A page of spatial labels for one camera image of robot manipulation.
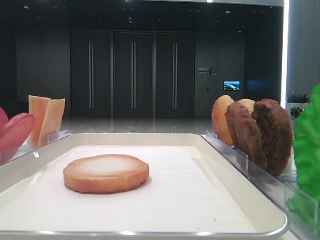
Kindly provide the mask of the green lettuce leaf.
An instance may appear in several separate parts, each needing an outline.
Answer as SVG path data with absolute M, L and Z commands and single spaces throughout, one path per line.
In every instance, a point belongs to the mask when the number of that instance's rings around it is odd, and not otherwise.
M 294 161 L 299 188 L 320 200 L 320 86 L 310 94 L 310 104 L 295 120 Z
M 286 201 L 286 207 L 308 230 L 313 240 L 320 239 L 320 204 L 314 198 L 295 193 Z

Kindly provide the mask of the brown meat patty left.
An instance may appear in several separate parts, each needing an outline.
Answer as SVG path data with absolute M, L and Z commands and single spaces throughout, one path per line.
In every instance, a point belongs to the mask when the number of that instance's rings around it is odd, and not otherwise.
M 262 146 L 262 135 L 248 108 L 239 101 L 233 102 L 227 107 L 225 117 L 233 146 L 265 170 L 267 158 Z

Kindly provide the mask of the brown meat patty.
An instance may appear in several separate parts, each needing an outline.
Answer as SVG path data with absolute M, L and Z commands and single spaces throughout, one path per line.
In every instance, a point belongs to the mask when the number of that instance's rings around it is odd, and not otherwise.
M 262 135 L 248 108 L 239 101 L 233 102 L 227 107 L 225 117 L 233 146 L 265 170 L 267 158 L 262 146 Z
M 291 118 L 277 101 L 269 98 L 255 102 L 251 116 L 261 132 L 262 148 L 267 160 L 266 170 L 277 177 L 284 172 L 291 156 Z

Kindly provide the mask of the cheese slice right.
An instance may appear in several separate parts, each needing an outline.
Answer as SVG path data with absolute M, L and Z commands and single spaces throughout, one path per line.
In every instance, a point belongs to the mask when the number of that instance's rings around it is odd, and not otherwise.
M 60 132 L 64 109 L 64 98 L 49 100 L 39 134 L 40 140 L 49 134 Z

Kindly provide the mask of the cheese slice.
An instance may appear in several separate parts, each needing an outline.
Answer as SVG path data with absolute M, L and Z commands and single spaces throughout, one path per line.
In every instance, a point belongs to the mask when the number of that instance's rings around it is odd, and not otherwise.
M 40 140 L 49 134 L 60 132 L 64 109 L 64 98 L 49 100 L 39 134 Z
M 51 99 L 48 97 L 28 96 L 29 113 L 34 117 L 34 125 L 29 136 L 29 143 L 39 140 L 42 124 L 50 100 Z

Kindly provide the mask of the brown meat patty right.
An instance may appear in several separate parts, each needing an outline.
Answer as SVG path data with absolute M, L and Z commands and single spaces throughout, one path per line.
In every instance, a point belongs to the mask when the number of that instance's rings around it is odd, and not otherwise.
M 262 148 L 267 160 L 266 170 L 277 177 L 284 172 L 291 156 L 291 118 L 277 101 L 269 98 L 255 102 L 251 116 L 261 132 Z

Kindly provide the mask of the cheese slice left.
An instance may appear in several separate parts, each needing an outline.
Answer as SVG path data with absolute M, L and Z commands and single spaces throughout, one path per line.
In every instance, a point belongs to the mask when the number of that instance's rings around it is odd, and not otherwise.
M 28 96 L 29 113 L 34 117 L 34 125 L 29 136 L 29 143 L 39 140 L 42 124 L 50 100 L 51 99 L 48 97 Z

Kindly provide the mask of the red tomato slice front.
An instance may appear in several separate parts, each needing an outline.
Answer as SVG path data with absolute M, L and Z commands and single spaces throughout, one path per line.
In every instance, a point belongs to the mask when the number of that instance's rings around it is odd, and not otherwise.
M 20 113 L 12 117 L 0 128 L 0 151 L 19 148 L 28 138 L 35 123 L 30 113 Z

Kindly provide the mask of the red tomato slice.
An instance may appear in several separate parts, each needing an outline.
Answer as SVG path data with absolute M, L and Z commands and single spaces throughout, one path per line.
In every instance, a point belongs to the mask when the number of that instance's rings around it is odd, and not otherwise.
M 6 124 L 9 122 L 9 118 L 6 112 L 0 107 L 0 130 L 2 131 Z
M 30 113 L 20 113 L 12 117 L 0 128 L 0 151 L 19 148 L 28 138 L 35 123 Z

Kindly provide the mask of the red tomato slice rear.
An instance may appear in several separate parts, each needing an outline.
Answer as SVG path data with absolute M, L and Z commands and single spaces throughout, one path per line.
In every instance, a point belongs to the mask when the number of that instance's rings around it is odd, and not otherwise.
M 0 107 L 0 130 L 2 131 L 6 124 L 9 122 L 9 118 L 6 112 Z

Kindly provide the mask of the green lettuce leaf in rack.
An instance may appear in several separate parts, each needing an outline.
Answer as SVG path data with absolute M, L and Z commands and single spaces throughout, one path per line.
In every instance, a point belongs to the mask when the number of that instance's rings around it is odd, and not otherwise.
M 308 230 L 313 240 L 320 239 L 320 204 L 314 198 L 295 193 L 286 201 L 286 207 Z

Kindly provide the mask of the sesame top bun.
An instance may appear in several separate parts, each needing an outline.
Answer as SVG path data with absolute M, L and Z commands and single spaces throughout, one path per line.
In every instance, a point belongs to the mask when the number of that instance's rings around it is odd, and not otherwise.
M 233 141 L 230 136 L 225 113 L 234 100 L 229 95 L 220 96 L 213 104 L 211 111 L 212 127 L 218 138 L 225 144 L 232 146 Z

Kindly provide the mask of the dark door right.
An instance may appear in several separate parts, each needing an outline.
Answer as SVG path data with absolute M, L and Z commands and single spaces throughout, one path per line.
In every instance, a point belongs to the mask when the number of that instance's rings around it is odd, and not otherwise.
M 192 117 L 195 35 L 156 35 L 156 116 Z

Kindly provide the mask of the dark door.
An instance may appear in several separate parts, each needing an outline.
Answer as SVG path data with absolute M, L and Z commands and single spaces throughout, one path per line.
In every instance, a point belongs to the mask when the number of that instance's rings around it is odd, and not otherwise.
M 192 117 L 195 35 L 156 35 L 156 116 Z
M 71 114 L 111 115 L 111 37 L 106 31 L 71 32 Z
M 151 117 L 153 36 L 117 32 L 114 35 L 114 116 Z

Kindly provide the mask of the dark door middle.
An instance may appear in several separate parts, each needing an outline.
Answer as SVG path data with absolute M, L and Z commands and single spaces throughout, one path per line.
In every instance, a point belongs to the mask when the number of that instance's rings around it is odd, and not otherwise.
M 114 35 L 114 116 L 151 117 L 153 36 L 117 32 Z

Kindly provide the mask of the white rectangular tray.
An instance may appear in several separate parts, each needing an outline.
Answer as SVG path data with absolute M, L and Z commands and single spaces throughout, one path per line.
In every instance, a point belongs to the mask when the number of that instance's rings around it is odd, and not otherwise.
M 135 190 L 82 194 L 73 160 L 125 154 L 149 165 Z M 190 133 L 76 133 L 0 168 L 3 240 L 279 240 L 285 212 L 205 138 Z

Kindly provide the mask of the white tray liner paper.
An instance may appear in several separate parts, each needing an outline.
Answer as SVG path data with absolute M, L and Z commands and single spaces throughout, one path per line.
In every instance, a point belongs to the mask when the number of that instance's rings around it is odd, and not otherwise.
M 125 154 L 148 163 L 141 187 L 114 194 L 66 188 L 71 161 Z M 0 195 L 0 228 L 7 231 L 252 233 L 255 228 L 194 147 L 75 147 Z

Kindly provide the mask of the round bottom bun slice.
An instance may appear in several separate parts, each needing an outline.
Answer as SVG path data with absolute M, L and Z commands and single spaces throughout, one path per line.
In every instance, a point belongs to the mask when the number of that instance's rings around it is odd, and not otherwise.
M 148 163 L 126 154 L 83 157 L 63 169 L 67 188 L 90 194 L 112 194 L 134 190 L 149 177 Z

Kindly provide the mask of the dark door left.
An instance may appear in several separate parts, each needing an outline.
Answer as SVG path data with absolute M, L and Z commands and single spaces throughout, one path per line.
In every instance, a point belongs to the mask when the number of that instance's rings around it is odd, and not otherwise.
M 111 115 L 111 37 L 106 31 L 71 32 L 71 114 Z

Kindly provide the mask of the clear acrylic rack left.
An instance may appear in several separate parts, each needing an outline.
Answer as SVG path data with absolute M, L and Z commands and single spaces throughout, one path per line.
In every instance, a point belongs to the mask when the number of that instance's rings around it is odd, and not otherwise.
M 36 152 L 38 149 L 43 148 L 49 144 L 52 144 L 69 135 L 69 131 L 63 130 L 61 132 L 50 133 L 46 138 L 40 139 L 32 143 L 24 142 L 20 147 L 7 149 L 0 152 L 0 165 L 3 166 L 23 155 L 31 152 Z

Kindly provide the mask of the clear acrylic rack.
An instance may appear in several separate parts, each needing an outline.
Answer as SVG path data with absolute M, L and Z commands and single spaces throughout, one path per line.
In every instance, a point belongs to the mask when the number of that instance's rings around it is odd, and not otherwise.
M 284 176 L 274 177 L 250 161 L 246 154 L 222 142 L 214 132 L 207 130 L 204 138 L 267 198 L 288 214 L 289 229 L 296 238 L 313 240 L 306 227 L 303 227 L 300 220 L 289 212 L 286 206 L 287 200 L 295 193 L 304 193 L 309 196 L 298 187 L 295 171 L 290 170 Z
M 20 147 L 7 149 L 0 152 L 0 165 L 3 166 L 23 155 L 31 152 L 36 152 L 38 149 L 43 148 L 49 144 L 52 144 L 69 135 L 69 131 L 63 130 L 61 132 L 50 133 L 46 138 L 40 139 L 32 143 L 24 142 Z

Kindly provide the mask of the potted plants planter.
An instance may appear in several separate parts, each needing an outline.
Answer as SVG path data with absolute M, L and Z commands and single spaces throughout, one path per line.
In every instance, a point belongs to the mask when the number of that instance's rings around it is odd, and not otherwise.
M 285 109 L 292 119 L 300 116 L 301 112 L 309 105 L 310 98 L 307 93 L 295 94 L 291 92 L 286 97 Z

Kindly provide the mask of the clear acrylic rack right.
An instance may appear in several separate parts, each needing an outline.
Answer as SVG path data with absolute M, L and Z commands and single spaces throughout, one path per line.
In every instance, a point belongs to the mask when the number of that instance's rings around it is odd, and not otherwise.
M 313 240 L 306 227 L 303 227 L 300 220 L 289 212 L 286 206 L 287 200 L 295 193 L 304 193 L 309 196 L 298 187 L 295 171 L 290 170 L 284 176 L 274 177 L 250 161 L 246 154 L 222 142 L 214 132 L 207 130 L 204 138 L 267 198 L 288 214 L 289 229 L 296 238 Z

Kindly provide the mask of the small wall display screen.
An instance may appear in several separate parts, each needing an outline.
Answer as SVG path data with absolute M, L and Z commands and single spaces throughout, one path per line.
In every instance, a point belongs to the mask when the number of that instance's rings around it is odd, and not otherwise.
M 239 91 L 240 82 L 239 81 L 224 81 L 223 82 L 224 91 Z

